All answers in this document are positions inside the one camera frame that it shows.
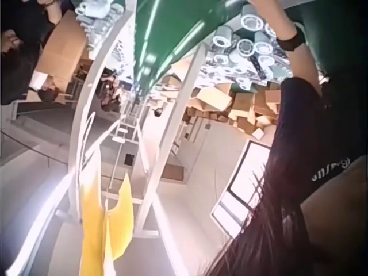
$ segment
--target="black wristband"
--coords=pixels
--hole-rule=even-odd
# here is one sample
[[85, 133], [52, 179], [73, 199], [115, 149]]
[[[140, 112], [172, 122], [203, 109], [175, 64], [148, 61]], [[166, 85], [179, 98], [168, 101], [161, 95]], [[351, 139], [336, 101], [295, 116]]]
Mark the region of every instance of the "black wristband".
[[288, 40], [280, 40], [276, 39], [278, 45], [286, 52], [294, 52], [296, 48], [298, 48], [301, 44], [305, 43], [305, 36], [303, 31], [296, 26], [297, 34], [288, 39]]
[[51, 5], [55, 4], [58, 0], [52, 0], [50, 3], [48, 4], [42, 4], [41, 6], [46, 9], [48, 7], [50, 7]]

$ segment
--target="yellow fabric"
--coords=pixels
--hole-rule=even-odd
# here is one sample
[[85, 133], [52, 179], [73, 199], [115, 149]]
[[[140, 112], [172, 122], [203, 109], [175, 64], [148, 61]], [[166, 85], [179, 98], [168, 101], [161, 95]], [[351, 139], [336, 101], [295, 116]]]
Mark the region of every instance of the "yellow fabric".
[[96, 151], [80, 175], [84, 239], [80, 276], [113, 276], [113, 261], [123, 255], [133, 236], [133, 199], [126, 174], [117, 205], [101, 204], [101, 154]]
[[96, 151], [80, 173], [83, 245], [80, 276], [103, 276], [105, 211], [101, 204], [101, 155]]
[[116, 260], [123, 255], [133, 238], [133, 198], [128, 174], [125, 174], [121, 184], [117, 205], [108, 211], [108, 222], [112, 258]]

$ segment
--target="raised arm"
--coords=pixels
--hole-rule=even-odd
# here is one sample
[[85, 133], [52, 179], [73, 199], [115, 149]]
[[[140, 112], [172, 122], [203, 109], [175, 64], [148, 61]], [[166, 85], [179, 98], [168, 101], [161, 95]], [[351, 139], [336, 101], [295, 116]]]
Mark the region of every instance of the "raised arm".
[[[250, 0], [276, 33], [279, 40], [292, 39], [297, 29], [288, 18], [279, 0]], [[286, 52], [290, 60], [290, 68], [295, 77], [305, 79], [321, 95], [321, 86], [318, 80], [316, 62], [308, 46], [303, 43], [293, 52]]]
[[41, 6], [44, 6], [47, 12], [48, 21], [55, 25], [59, 23], [62, 18], [62, 10], [58, 0], [37, 0], [37, 2]]

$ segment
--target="person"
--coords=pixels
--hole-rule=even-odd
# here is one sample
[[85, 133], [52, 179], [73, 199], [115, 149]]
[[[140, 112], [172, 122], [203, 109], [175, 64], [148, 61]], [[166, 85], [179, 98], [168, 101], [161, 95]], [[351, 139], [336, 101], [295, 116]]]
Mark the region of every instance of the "person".
[[[250, 2], [275, 31], [294, 77], [281, 84], [260, 200], [204, 275], [354, 275], [367, 253], [366, 157], [358, 160], [367, 154], [365, 61], [327, 72], [321, 87], [305, 37], [279, 1]], [[359, 178], [348, 173], [353, 167]], [[336, 183], [346, 190], [320, 192]], [[352, 193], [360, 202], [343, 212], [354, 206]]]
[[29, 88], [37, 91], [42, 101], [56, 99], [59, 90], [52, 77], [35, 68], [42, 46], [65, 12], [56, 0], [2, 1], [1, 105], [19, 99]]

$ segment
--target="window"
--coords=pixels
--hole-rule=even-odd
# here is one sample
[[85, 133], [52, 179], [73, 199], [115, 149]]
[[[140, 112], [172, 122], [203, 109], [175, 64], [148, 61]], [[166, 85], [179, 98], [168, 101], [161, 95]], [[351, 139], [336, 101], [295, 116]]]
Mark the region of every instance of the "window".
[[269, 154], [269, 147], [248, 141], [226, 191], [213, 209], [214, 220], [233, 238], [258, 202], [260, 187], [256, 180], [263, 177]]

